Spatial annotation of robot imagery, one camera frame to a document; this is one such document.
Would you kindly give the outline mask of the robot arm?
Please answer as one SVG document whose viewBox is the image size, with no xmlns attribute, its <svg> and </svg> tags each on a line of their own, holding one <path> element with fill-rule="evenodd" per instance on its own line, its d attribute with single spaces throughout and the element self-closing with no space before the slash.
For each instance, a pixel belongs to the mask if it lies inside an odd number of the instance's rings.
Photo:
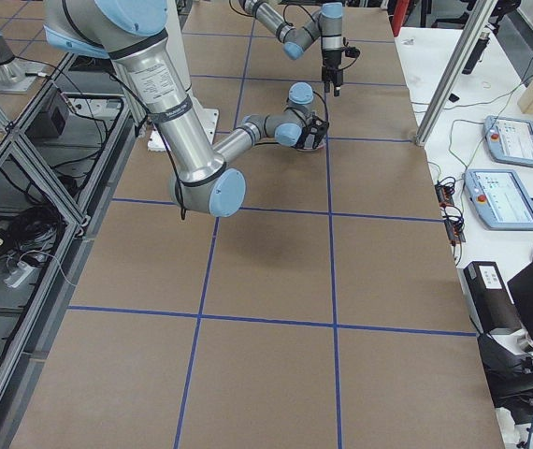
<svg viewBox="0 0 533 449">
<path fill-rule="evenodd" d="M 211 143 L 167 52 L 165 1 L 47 1 L 48 42 L 64 51 L 109 59 L 131 81 L 128 91 L 170 151 L 173 200 L 180 210 L 227 217 L 242 206 L 243 174 L 231 163 L 264 138 L 285 147 L 317 148 L 328 130 L 306 82 L 292 85 L 283 113 L 250 115 Z"/>
<path fill-rule="evenodd" d="M 239 1 L 239 4 L 244 12 L 262 23 L 279 40 L 285 54 L 292 60 L 298 60 L 313 43 L 319 42 L 324 91 L 340 95 L 344 83 L 342 56 L 347 49 L 347 40 L 342 34 L 344 6 L 341 2 L 323 3 L 298 27 L 285 20 L 268 1 Z"/>
</svg>

